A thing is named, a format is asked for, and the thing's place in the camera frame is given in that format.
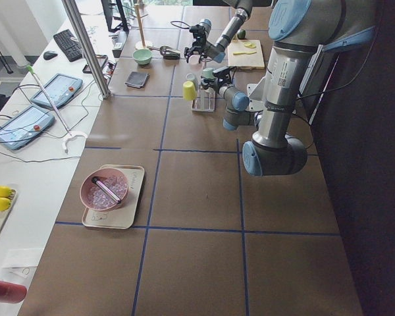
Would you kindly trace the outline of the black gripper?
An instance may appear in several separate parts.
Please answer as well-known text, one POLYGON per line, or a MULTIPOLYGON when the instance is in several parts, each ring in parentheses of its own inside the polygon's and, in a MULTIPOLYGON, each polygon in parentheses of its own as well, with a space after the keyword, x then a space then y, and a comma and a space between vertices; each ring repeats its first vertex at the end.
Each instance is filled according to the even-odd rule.
POLYGON ((214 89, 214 91, 219 91, 221 87, 231 85, 231 69, 232 68, 229 66, 222 66, 221 68, 214 69, 213 75, 215 79, 205 80, 201 77, 200 86, 205 90, 208 88, 212 88, 214 89))
MULTIPOLYGON (((186 62, 188 63, 190 60, 190 57, 193 55, 193 49, 203 49, 205 47, 206 41, 207 41, 207 34, 206 34, 206 29, 203 25, 201 24, 196 24, 193 25, 189 28, 189 33, 193 35, 193 42, 191 47, 186 47, 184 49, 184 57, 186 59, 186 62)), ((205 51, 200 51, 198 53, 199 59, 198 63, 201 64, 202 62, 205 61, 207 54, 205 51)))

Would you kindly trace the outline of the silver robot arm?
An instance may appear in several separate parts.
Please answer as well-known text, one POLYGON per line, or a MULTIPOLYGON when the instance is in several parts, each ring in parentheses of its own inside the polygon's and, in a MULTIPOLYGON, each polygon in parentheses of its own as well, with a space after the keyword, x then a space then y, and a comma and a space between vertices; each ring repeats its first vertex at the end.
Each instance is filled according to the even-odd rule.
POLYGON ((242 159, 253 176, 289 175, 307 161, 302 142, 287 133, 307 66, 319 46, 347 51, 372 40, 376 1, 273 1, 268 33, 273 41, 261 79, 263 112, 243 144, 242 159))
POLYGON ((253 9, 252 0, 224 1, 224 3, 236 10, 215 44, 208 41, 211 31, 210 20, 202 19, 198 24, 189 27, 189 33, 193 35, 194 41, 191 47, 184 49, 184 57, 187 63, 194 55, 199 56, 199 63, 204 59, 211 59, 221 63, 225 57, 226 48, 230 45, 233 37, 244 22, 250 19, 253 9))

